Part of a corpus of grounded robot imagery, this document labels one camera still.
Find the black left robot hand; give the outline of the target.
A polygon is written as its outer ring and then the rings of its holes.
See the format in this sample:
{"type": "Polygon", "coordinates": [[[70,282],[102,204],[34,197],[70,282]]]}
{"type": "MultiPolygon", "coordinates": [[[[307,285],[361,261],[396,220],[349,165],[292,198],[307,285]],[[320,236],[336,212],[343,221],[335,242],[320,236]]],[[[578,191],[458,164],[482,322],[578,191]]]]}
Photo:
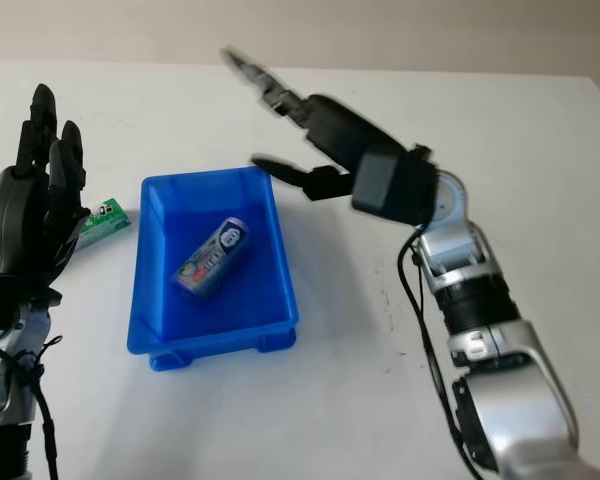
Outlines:
{"type": "Polygon", "coordinates": [[[50,286],[73,255],[90,215],[79,127],[57,131],[52,90],[40,84],[22,123],[16,161],[0,173],[0,275],[50,286]]]}

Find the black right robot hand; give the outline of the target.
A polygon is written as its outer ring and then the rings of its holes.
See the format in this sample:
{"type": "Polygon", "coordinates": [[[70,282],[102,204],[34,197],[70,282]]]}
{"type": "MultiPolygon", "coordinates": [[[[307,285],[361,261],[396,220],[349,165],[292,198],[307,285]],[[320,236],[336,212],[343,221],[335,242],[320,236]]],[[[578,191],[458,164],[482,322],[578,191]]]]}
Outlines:
{"type": "Polygon", "coordinates": [[[251,157],[256,167],[301,189],[309,200],[350,195],[360,160],[368,150],[376,146],[400,146],[385,131],[336,99],[322,94],[300,96],[233,47],[224,48],[222,55],[234,71],[257,88],[269,110],[289,118],[305,132],[305,139],[332,161],[330,165],[303,171],[264,154],[251,157]]]}

